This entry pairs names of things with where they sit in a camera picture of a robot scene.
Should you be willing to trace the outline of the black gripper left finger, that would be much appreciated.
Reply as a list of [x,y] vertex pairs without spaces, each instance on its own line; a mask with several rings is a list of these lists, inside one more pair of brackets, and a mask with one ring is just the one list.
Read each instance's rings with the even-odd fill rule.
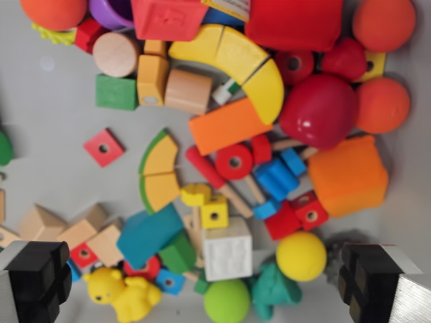
[[16,240],[1,251],[1,321],[54,322],[72,284],[66,242]]

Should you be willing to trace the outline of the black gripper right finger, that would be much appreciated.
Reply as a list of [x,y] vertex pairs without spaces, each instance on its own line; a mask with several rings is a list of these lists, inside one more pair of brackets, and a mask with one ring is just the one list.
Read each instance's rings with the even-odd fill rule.
[[354,322],[429,322],[430,274],[394,244],[346,244],[338,289]]

